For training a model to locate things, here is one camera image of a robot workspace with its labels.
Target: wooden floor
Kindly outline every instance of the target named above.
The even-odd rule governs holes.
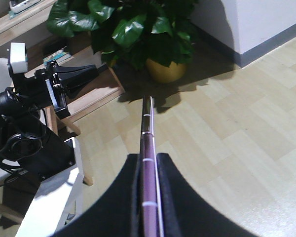
[[[221,56],[201,53],[185,76],[191,83],[156,96],[157,151],[169,153],[193,188],[242,227],[262,237],[296,237],[296,38],[225,72]],[[94,176],[84,187],[85,208],[126,156],[139,152],[142,102],[126,97],[76,122],[85,169]],[[0,236],[16,229],[0,229]]]

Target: books on shelf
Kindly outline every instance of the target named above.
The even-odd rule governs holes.
[[[57,52],[54,52],[53,54],[45,57],[43,60],[44,66],[46,66],[47,63],[52,60],[56,60],[57,63],[60,63],[70,57],[71,55],[68,52],[66,52],[66,47],[64,47],[62,49],[59,49]]]

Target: metal rod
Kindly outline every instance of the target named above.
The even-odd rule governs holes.
[[[142,134],[142,213],[145,237],[163,237],[162,207],[153,133],[152,97],[143,98]]]

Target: gray baseboard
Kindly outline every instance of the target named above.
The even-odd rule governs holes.
[[[296,24],[282,31],[281,33],[273,36],[272,38],[266,40],[265,42],[257,45],[256,47],[250,49],[249,51],[239,54],[235,52],[232,48],[223,44],[207,32],[198,28],[200,37],[207,42],[210,46],[218,50],[220,53],[231,59],[235,64],[240,67],[244,67],[256,59],[262,57],[273,49],[281,46],[282,44],[290,41],[296,37]]]

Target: yellow flower pot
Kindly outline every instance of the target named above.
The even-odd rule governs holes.
[[[169,67],[162,66],[159,63],[148,59],[146,67],[152,78],[159,83],[170,83],[180,79],[186,72],[187,65],[172,62]]]

